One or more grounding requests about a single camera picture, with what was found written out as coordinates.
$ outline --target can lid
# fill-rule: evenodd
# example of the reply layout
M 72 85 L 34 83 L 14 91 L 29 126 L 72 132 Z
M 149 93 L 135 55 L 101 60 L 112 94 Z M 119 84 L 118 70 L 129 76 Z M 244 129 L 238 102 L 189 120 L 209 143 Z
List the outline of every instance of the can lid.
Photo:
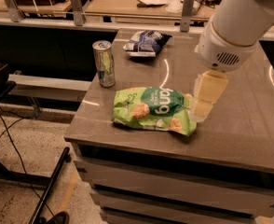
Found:
M 105 50 L 105 49 L 109 49 L 111 47 L 111 43 L 109 41 L 96 41 L 92 44 L 92 47 L 94 49 L 98 49 L 98 50 Z

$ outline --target floor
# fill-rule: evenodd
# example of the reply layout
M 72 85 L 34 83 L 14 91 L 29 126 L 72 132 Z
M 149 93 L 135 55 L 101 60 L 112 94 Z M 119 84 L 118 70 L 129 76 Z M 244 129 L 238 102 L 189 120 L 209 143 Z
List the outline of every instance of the floor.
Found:
M 0 107 L 0 114 L 7 126 L 20 118 L 4 111 L 9 110 L 23 117 L 33 115 L 32 108 L 27 105 L 0 104 Z M 63 139 L 74 114 L 75 111 L 43 108 L 37 119 L 22 119 L 9 129 L 28 174 L 51 176 L 65 147 L 71 148 L 71 158 L 74 157 L 71 145 Z M 0 134 L 4 130 L 0 119 Z M 9 170 L 23 172 L 7 133 L 0 138 L 0 162 Z M 100 208 L 93 203 L 89 191 L 89 184 L 80 180 L 75 165 L 67 162 L 48 199 L 48 207 L 54 214 L 66 211 L 70 215 L 70 223 L 104 224 L 106 222 L 101 219 Z M 28 223 L 38 201 L 39 198 L 28 186 L 0 180 L 0 224 Z M 49 220 L 52 214 L 45 207 L 41 217 Z

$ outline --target green snack bag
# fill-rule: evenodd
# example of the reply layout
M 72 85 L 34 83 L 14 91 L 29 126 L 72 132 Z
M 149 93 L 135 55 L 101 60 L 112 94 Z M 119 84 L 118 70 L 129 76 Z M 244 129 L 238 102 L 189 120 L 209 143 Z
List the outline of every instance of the green snack bag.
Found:
M 174 131 L 191 135 L 196 122 L 189 118 L 192 95 L 164 88 L 117 91 L 112 121 L 133 129 Z

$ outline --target shoe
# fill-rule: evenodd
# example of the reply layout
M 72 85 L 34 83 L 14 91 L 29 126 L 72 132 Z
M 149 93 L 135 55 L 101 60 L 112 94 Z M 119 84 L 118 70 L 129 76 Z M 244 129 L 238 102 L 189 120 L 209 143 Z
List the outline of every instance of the shoe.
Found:
M 66 212 L 60 212 L 50 219 L 46 224 L 68 224 L 69 215 Z

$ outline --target countertop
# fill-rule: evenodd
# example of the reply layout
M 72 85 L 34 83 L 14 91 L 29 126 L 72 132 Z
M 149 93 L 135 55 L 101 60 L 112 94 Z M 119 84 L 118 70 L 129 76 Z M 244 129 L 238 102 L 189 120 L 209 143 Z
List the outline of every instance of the countertop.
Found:
M 225 93 L 190 137 L 112 123 L 116 91 L 158 86 L 193 93 L 195 78 L 207 70 L 195 52 L 199 35 L 172 33 L 156 58 L 132 59 L 122 47 L 135 32 L 118 32 L 112 47 L 116 85 L 102 88 L 94 78 L 65 140 L 274 174 L 274 71 L 260 46 L 240 69 L 227 73 Z

